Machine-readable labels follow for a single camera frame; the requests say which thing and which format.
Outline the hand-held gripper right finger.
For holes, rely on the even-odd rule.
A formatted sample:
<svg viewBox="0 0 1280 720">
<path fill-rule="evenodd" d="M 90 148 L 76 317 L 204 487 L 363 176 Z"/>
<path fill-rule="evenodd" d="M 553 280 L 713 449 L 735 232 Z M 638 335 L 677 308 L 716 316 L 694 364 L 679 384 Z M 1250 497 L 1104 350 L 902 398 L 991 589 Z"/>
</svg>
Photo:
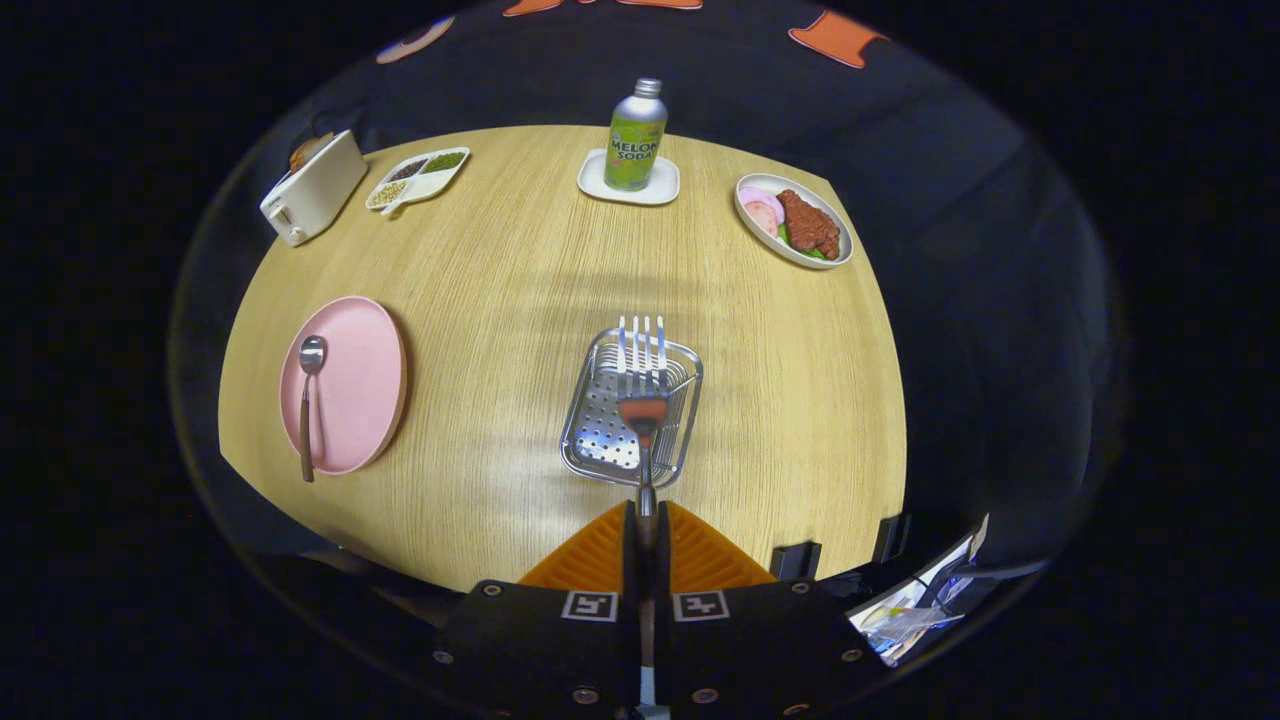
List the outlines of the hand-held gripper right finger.
<svg viewBox="0 0 1280 720">
<path fill-rule="evenodd" d="M 749 565 L 713 528 L 664 501 L 655 532 L 654 693 L 671 717 L 819 719 L 886 682 L 886 664 L 817 582 L 678 582 L 678 565 L 695 552 L 714 566 Z"/>
</svg>

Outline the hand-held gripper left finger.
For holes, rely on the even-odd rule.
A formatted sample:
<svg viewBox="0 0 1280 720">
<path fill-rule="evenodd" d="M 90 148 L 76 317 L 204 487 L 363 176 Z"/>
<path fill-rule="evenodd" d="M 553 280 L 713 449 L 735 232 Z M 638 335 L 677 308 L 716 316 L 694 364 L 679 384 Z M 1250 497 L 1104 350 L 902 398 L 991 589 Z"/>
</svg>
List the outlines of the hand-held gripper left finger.
<svg viewBox="0 0 1280 720">
<path fill-rule="evenodd" d="M 479 582 L 436 633 L 431 688 L 484 719 L 627 716 L 641 694 L 634 544 L 626 501 L 522 582 Z"/>
</svg>

